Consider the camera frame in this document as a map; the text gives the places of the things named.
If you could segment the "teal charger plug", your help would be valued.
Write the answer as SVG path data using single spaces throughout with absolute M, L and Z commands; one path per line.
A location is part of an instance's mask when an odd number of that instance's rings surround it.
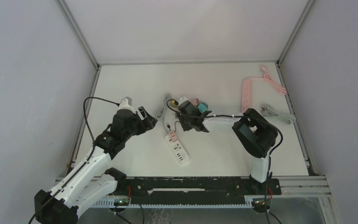
M 201 113 L 204 113 L 205 111 L 208 110 L 208 104 L 201 102 L 198 104 L 197 108 Z

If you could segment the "white power strip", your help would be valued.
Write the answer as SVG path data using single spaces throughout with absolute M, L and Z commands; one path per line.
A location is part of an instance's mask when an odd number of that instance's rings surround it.
M 172 138 L 170 135 L 166 135 L 165 140 L 174 157 L 181 165 L 184 165 L 190 161 L 190 157 L 187 151 L 176 137 Z

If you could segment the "pink power strip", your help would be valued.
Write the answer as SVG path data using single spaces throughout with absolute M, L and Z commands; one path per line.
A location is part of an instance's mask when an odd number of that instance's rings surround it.
M 252 106 L 252 78 L 244 79 L 241 87 L 241 112 Z

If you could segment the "pink USB charger plug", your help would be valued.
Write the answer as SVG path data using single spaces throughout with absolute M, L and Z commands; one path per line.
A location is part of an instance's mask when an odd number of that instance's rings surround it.
M 168 135 L 169 135 L 170 140 L 171 140 L 172 142 L 176 142 L 176 141 L 178 140 L 178 137 L 177 137 L 177 135 L 176 135 L 176 133 L 175 133 L 174 131 L 170 131 L 170 132 L 168 133 Z

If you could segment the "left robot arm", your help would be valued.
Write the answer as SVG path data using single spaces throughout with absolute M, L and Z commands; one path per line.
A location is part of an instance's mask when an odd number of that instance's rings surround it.
M 142 106 L 136 111 L 131 106 L 119 108 L 83 161 L 50 190 L 35 195 L 31 219 L 41 224 L 76 224 L 105 195 L 124 193 L 125 174 L 110 163 L 131 137 L 152 130 L 157 121 Z

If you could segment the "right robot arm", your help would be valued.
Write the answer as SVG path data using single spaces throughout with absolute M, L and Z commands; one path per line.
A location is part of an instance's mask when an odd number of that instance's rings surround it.
M 187 98 L 168 100 L 168 103 L 171 102 L 178 107 L 172 111 L 177 115 L 183 131 L 234 133 L 252 156 L 252 191 L 263 194 L 269 189 L 271 154 L 283 142 L 283 134 L 275 125 L 252 108 L 237 115 L 213 115 L 211 111 L 201 112 Z

